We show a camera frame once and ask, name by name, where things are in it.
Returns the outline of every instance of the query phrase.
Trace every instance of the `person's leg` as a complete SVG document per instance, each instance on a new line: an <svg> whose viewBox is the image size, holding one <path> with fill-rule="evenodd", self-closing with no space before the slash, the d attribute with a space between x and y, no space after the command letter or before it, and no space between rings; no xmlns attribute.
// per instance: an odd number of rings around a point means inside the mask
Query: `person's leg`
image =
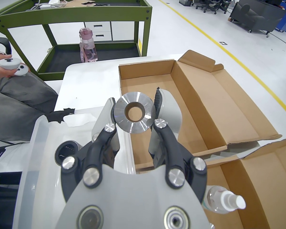
<svg viewBox="0 0 286 229"><path fill-rule="evenodd" d="M29 141L36 120L43 114L0 93L0 140Z"/></svg>
<svg viewBox="0 0 286 229"><path fill-rule="evenodd" d="M26 76L0 79L0 93L44 113L54 111L58 97L51 87L31 72Z"/></svg>

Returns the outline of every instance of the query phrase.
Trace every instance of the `paper box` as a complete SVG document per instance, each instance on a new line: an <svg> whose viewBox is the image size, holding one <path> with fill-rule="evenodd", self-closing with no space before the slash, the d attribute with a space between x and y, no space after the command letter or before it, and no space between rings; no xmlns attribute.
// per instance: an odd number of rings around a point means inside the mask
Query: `paper box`
<svg viewBox="0 0 286 229"><path fill-rule="evenodd" d="M182 112L178 141L197 156L281 137L223 65L197 52L178 61L121 65L119 72L122 94L138 91L154 100L157 87L171 92ZM131 134L137 171L153 166L150 136L150 130Z"/></svg>
<svg viewBox="0 0 286 229"><path fill-rule="evenodd" d="M216 229L286 229L286 139L237 156L207 162L208 185L243 196L247 207L228 214L205 210Z"/></svg>

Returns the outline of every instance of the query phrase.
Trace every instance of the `water bottle strap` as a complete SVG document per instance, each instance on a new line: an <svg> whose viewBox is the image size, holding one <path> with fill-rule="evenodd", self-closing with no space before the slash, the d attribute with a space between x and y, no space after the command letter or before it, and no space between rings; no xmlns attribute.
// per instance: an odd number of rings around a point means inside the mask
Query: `water bottle strap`
<svg viewBox="0 0 286 229"><path fill-rule="evenodd" d="M81 52L80 55L81 55L82 63L88 62L87 56L86 56L85 51L84 51L84 44L83 43L80 43L80 52Z"/></svg>

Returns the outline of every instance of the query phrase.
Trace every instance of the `green metal cart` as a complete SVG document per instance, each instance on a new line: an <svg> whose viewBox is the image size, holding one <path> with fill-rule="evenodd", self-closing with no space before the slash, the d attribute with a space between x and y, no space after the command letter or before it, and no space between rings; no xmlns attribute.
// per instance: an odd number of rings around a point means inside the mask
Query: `green metal cart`
<svg viewBox="0 0 286 229"><path fill-rule="evenodd" d="M96 42L99 60L146 56L152 7L145 0L93 0L100 6L30 10L38 0L19 0L0 10L0 32L9 39L31 72L44 81L63 79L66 68L81 62L79 44L58 45L49 24L70 22L132 21L134 40ZM138 46L139 22L144 22L142 54ZM9 28L42 25L52 45L37 71L25 57Z"/></svg>

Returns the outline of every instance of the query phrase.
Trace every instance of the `vr controller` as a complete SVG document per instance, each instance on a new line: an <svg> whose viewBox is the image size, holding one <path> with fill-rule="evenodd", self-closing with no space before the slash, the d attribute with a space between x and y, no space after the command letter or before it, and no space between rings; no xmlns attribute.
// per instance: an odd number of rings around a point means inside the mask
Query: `vr controller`
<svg viewBox="0 0 286 229"><path fill-rule="evenodd" d="M17 69L17 72L14 73L16 76L25 76L29 68L21 63L19 58L6 58L0 60L0 67L6 70Z"/></svg>

